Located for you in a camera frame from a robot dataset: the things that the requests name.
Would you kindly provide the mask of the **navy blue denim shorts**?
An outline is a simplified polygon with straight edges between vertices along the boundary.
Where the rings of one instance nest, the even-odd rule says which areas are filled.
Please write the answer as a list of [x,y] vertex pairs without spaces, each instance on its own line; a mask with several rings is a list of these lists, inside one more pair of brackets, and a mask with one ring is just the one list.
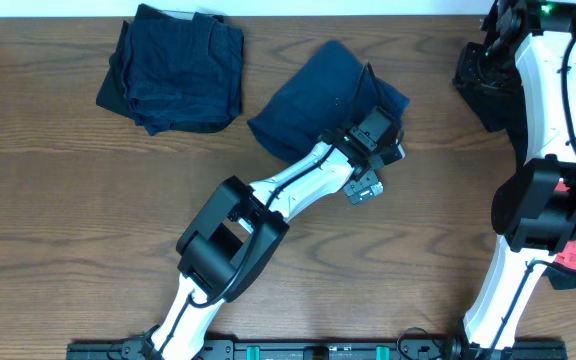
[[310,153],[325,130],[346,121],[358,123],[376,106],[399,120],[409,103],[394,86],[364,71],[345,46],[329,41],[248,126],[268,152],[295,163]]

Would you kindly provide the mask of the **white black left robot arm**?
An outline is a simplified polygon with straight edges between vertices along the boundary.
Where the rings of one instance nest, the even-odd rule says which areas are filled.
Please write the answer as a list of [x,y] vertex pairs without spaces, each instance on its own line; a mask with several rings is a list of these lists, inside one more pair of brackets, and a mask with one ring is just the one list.
[[145,358],[197,355],[220,307],[261,274],[294,217],[340,190],[371,190],[375,170],[404,155],[400,131],[353,125],[325,131],[301,160],[269,178],[224,180],[177,242],[177,293],[144,342]]

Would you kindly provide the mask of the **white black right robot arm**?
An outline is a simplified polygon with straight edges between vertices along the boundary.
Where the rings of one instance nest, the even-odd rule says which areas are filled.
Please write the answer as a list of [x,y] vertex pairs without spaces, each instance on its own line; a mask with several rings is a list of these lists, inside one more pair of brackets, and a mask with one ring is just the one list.
[[482,43],[461,52],[454,85],[490,132],[521,130],[518,166],[495,193],[492,263],[446,359],[563,359],[560,340],[519,340],[516,328],[546,270],[576,241],[576,5],[497,1]]

